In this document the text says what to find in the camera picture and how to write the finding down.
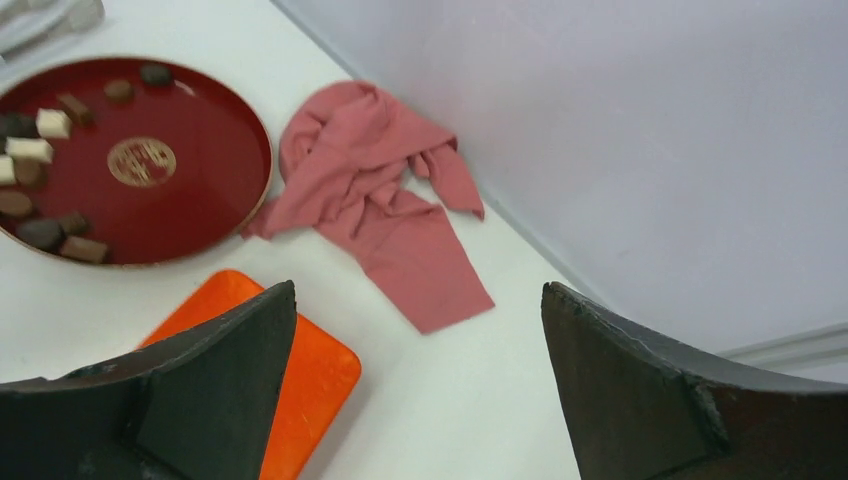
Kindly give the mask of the orange box lid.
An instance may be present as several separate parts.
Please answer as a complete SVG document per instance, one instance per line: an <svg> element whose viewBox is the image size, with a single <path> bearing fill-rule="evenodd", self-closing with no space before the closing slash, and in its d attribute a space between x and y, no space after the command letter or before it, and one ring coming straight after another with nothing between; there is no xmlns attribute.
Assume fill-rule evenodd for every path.
<svg viewBox="0 0 848 480"><path fill-rule="evenodd" d="M214 318L258 295L244 273L212 274L139 345L141 348ZM303 315L294 341L260 477L296 479L352 394L362 372L357 355Z"/></svg>

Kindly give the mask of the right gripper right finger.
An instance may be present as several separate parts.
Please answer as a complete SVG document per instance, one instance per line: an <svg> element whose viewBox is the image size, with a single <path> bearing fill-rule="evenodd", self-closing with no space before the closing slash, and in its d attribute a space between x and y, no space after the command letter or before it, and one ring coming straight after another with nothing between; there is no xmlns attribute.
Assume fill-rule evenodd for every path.
<svg viewBox="0 0 848 480"><path fill-rule="evenodd" d="M843 479L847 388L709 354L558 282L541 319L584 479Z"/></svg>

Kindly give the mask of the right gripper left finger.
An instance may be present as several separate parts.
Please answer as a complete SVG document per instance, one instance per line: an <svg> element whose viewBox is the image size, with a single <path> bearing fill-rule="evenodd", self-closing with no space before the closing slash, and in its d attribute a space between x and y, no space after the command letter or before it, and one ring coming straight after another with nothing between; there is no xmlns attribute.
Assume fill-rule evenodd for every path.
<svg viewBox="0 0 848 480"><path fill-rule="evenodd" d="M296 329L276 284L148 347L1 387L5 479L255 479Z"/></svg>

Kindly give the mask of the round dark red plate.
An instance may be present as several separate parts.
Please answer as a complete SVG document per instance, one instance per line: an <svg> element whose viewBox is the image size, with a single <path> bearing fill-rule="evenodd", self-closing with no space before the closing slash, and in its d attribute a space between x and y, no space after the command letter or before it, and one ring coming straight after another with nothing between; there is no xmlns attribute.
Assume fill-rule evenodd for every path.
<svg viewBox="0 0 848 480"><path fill-rule="evenodd" d="M273 177L269 134L251 106L214 77L169 63L149 86L148 59L89 58L27 74L1 90L5 113L55 109L70 95L92 113L55 140L46 179L28 195L38 217L81 214L107 246L107 268L173 263L237 235Z"/></svg>

